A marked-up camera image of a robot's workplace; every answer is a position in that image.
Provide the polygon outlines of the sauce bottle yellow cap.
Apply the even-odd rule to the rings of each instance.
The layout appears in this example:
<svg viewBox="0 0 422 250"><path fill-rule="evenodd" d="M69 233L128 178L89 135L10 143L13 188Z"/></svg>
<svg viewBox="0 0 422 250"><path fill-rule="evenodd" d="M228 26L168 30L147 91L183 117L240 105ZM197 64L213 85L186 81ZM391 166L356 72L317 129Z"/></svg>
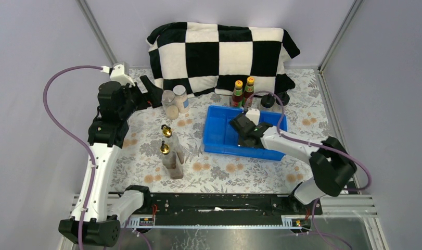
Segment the sauce bottle yellow cap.
<svg viewBox="0 0 422 250"><path fill-rule="evenodd" d="M254 77L248 77L247 78L247 82L246 82L246 86L244 89L244 98L243 98L243 103L242 106L243 108L249 108L252 105L252 98L251 96L254 93Z"/></svg>
<svg viewBox="0 0 422 250"><path fill-rule="evenodd" d="M240 108L243 101L243 82L241 80L235 81L235 86L231 99L231 106Z"/></svg>

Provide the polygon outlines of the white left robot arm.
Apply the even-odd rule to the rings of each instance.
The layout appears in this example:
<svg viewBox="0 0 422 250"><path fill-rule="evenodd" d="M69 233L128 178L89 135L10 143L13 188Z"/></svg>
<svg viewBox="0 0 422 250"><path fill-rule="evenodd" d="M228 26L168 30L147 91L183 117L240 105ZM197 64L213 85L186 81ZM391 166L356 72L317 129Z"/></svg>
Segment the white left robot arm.
<svg viewBox="0 0 422 250"><path fill-rule="evenodd" d="M121 227L135 212L145 214L154 205L148 187L131 185L111 206L107 205L112 172L129 130L128 119L137 110L161 106L163 90L147 76L140 80L142 93L135 84L118 81L98 88L97 116L88 129L88 164L79 199L70 215L59 223L58 231L79 247L113 247Z"/></svg>

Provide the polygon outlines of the blue plastic divided bin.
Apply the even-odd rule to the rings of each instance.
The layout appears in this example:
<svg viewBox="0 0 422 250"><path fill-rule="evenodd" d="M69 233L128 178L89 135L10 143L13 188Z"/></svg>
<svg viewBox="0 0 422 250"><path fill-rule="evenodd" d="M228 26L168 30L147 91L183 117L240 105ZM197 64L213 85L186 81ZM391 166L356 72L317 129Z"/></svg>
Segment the blue plastic divided bin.
<svg viewBox="0 0 422 250"><path fill-rule="evenodd" d="M211 105L208 107L203 130L204 151L249 158L281 161L284 153L239 146L239 136L229 124L230 120L242 113L242 109Z"/></svg>

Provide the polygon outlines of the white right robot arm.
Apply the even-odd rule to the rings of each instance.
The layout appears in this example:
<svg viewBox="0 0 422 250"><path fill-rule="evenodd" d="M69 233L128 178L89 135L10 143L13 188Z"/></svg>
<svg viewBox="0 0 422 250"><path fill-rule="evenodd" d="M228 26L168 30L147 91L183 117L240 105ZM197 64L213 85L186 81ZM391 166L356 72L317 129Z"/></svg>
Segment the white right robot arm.
<svg viewBox="0 0 422 250"><path fill-rule="evenodd" d="M290 211L297 215L304 213L309 203L318 198L338 196L357 170L356 163L334 137L310 142L281 130L279 125L254 123L245 112L229 124L243 145L281 152L310 166L312 178L300 183L288 201Z"/></svg>

